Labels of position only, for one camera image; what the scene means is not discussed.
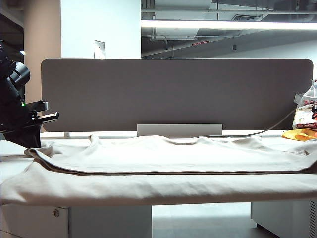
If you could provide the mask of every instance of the floor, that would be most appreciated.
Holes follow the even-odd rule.
[[[257,228],[250,203],[153,206],[153,238],[278,238]]]

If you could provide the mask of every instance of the plastic bag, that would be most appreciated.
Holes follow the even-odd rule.
[[[313,105],[317,105],[317,79],[312,81],[310,89],[303,94],[303,96],[295,102],[297,108],[293,120],[293,129],[309,128],[317,130],[317,118],[312,118]]]

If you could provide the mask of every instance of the gray desk divider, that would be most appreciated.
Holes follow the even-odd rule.
[[[313,76],[308,59],[46,59],[47,131],[136,131],[137,124],[265,129]],[[290,116],[276,129],[290,129]]]

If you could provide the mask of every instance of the air vent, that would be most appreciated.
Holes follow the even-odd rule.
[[[317,204],[311,201],[310,204],[310,219],[309,219],[309,236],[310,238],[317,238],[316,236],[316,210]]]
[[[235,15],[233,21],[257,21],[261,16]]]

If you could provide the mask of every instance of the wall plate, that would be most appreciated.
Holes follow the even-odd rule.
[[[103,41],[94,40],[94,58],[104,59],[105,56],[105,43]]]

